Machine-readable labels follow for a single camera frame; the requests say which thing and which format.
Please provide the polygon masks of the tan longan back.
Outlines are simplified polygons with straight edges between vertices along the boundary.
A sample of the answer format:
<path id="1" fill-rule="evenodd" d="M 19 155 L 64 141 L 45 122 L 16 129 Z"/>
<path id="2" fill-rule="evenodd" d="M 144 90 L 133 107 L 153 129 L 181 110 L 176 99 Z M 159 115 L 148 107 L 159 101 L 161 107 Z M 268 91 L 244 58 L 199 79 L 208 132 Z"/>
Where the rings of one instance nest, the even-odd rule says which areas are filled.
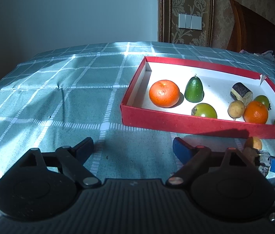
<path id="1" fill-rule="evenodd" d="M 249 137 L 244 144 L 244 148 L 246 147 L 250 147 L 255 150 L 262 150 L 263 145 L 262 141 L 258 137 Z"/>

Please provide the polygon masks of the tan longan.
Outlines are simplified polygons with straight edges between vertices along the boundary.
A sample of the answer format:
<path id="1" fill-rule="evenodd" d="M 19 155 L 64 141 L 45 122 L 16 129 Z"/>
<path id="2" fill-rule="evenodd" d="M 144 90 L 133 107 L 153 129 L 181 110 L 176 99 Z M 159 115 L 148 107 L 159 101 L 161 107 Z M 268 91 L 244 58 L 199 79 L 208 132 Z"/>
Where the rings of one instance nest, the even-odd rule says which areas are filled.
<path id="1" fill-rule="evenodd" d="M 244 144 L 244 148 L 246 147 L 250 147 L 255 150 L 262 150 L 263 145 L 262 141 L 258 137 L 249 137 Z"/>
<path id="2" fill-rule="evenodd" d="M 228 115 L 234 120 L 242 117 L 244 112 L 245 112 L 245 105 L 240 100 L 235 100 L 231 102 L 228 107 Z"/>

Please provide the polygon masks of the light green tomato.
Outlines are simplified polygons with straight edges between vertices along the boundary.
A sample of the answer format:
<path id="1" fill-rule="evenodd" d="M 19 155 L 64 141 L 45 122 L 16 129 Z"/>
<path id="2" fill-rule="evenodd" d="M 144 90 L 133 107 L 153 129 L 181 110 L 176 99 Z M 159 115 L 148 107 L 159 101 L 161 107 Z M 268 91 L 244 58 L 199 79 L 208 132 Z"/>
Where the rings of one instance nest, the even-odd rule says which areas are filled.
<path id="1" fill-rule="evenodd" d="M 217 113 L 213 106 L 207 103 L 199 103 L 192 108 L 191 114 L 197 117 L 215 118 Z"/>

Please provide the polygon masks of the orange tangerine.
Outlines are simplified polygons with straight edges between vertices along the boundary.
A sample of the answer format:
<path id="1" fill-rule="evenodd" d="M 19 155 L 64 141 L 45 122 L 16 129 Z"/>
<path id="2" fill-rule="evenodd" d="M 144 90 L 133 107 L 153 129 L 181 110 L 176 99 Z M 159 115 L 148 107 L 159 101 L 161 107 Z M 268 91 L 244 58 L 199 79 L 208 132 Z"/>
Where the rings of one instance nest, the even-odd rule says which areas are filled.
<path id="1" fill-rule="evenodd" d="M 259 101 L 251 101 L 245 108 L 243 119 L 247 123 L 266 124 L 269 111 L 266 106 Z"/>
<path id="2" fill-rule="evenodd" d="M 158 107 L 170 108 L 179 101 L 180 90 L 173 81 L 159 80 L 149 89 L 149 98 Z"/>

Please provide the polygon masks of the green pointed cucumber end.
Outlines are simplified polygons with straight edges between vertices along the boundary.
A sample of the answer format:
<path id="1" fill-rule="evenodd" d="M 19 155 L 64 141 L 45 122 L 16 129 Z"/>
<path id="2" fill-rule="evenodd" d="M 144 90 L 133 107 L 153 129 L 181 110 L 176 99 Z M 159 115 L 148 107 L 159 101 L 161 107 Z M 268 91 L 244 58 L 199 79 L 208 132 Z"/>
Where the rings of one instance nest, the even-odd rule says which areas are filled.
<path id="1" fill-rule="evenodd" d="M 187 83 L 184 97 L 191 103 L 198 103 L 203 100 L 204 91 L 201 80 L 195 75 Z"/>

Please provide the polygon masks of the tan longan front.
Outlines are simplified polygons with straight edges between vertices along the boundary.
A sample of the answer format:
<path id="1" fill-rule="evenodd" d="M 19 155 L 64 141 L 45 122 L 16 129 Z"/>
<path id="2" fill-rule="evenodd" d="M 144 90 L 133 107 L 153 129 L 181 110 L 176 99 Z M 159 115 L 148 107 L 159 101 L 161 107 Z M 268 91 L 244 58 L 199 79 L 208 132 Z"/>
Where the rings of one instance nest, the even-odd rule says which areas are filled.
<path id="1" fill-rule="evenodd" d="M 242 117 L 244 112 L 245 112 L 245 105 L 240 100 L 235 100 L 231 102 L 228 107 L 228 115 L 234 120 Z"/>

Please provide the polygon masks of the dark green tomato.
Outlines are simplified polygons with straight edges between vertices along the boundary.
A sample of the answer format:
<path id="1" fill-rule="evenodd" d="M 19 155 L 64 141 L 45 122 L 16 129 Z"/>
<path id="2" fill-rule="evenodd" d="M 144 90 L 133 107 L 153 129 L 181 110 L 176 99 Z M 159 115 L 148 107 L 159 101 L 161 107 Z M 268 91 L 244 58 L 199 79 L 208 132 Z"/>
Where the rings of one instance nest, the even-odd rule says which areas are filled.
<path id="1" fill-rule="evenodd" d="M 271 110 L 270 101 L 265 95 L 259 95 L 255 97 L 254 100 L 262 103 L 267 108 L 267 110 Z"/>

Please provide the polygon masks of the teal plaid tablecloth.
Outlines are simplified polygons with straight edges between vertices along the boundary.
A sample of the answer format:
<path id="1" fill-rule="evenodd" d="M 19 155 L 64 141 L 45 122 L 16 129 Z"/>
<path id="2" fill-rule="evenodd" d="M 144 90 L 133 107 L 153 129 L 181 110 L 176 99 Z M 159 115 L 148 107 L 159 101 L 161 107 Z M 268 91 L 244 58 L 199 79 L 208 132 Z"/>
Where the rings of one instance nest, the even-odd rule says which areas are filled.
<path id="1" fill-rule="evenodd" d="M 181 164 L 174 133 L 126 127 L 120 102 L 145 56 L 208 61 L 275 77 L 250 54 L 162 42 L 82 45 L 37 54 L 0 81 L 0 178 L 30 148 L 51 152 L 86 137 L 86 168 L 100 179 L 167 179 Z"/>

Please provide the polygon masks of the red shallow cardboard tray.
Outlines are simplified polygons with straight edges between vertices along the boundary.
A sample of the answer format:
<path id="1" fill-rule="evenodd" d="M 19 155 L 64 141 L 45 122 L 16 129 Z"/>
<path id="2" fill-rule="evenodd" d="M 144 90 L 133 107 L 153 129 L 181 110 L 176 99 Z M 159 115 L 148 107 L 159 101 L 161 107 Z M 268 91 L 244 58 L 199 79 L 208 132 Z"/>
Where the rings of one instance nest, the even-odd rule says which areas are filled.
<path id="1" fill-rule="evenodd" d="M 120 104 L 126 126 L 275 139 L 275 84 L 210 62 L 144 57 Z"/>

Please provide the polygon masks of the colourful bedding pile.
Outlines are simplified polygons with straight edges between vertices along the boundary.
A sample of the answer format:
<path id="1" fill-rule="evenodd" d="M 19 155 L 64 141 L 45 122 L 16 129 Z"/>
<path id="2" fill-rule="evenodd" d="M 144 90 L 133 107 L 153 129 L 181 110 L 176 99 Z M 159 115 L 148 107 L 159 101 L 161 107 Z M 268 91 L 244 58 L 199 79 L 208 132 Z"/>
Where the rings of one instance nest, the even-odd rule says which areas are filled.
<path id="1" fill-rule="evenodd" d="M 268 51 L 265 51 L 263 53 L 250 53 L 250 52 L 247 52 L 246 50 L 240 50 L 239 53 L 240 54 L 248 54 L 248 55 L 251 55 L 251 56 L 256 56 L 260 59 L 269 60 L 269 61 L 272 61 L 272 62 L 275 63 L 275 55 L 273 54 L 272 50 L 268 50 Z"/>

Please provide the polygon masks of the white wall switch panel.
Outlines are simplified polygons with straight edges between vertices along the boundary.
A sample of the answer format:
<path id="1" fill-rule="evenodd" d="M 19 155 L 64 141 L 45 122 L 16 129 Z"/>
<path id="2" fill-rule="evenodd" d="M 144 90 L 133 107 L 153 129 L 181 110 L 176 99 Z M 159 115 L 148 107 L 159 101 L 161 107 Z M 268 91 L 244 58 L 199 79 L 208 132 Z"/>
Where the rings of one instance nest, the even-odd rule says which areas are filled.
<path id="1" fill-rule="evenodd" d="M 189 14 L 179 14 L 178 28 L 202 30 L 202 17 Z"/>

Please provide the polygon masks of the ornate wallpaper panel frame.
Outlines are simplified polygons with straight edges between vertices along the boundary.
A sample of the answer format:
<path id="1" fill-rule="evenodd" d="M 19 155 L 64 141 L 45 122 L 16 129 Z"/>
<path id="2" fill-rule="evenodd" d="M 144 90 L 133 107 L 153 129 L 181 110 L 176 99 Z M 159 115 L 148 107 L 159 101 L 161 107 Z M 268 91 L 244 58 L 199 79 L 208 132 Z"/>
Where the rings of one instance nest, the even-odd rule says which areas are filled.
<path id="1" fill-rule="evenodd" d="M 214 3 L 214 0 L 158 0 L 158 40 L 210 47 Z M 179 28 L 180 14 L 202 17 L 202 29 Z"/>

